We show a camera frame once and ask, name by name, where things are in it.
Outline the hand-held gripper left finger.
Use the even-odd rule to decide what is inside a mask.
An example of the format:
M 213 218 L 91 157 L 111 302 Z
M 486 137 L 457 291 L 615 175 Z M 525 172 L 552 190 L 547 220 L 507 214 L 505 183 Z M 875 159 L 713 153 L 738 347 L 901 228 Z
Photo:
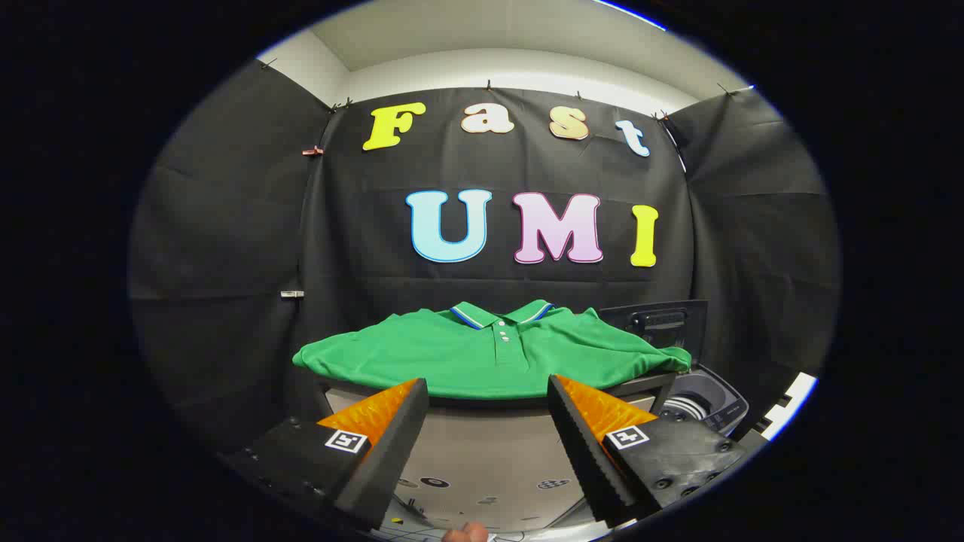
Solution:
M 428 408 L 426 381 L 410 379 L 318 421 L 286 419 L 221 460 L 299 514 L 371 531 L 395 497 Z

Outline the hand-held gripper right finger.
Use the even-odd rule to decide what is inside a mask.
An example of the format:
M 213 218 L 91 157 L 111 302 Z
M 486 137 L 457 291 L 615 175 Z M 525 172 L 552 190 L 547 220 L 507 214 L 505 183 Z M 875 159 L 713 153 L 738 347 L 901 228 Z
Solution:
M 583 498 L 609 528 L 681 507 L 748 457 L 705 422 L 651 414 L 560 374 L 548 377 L 548 408 Z

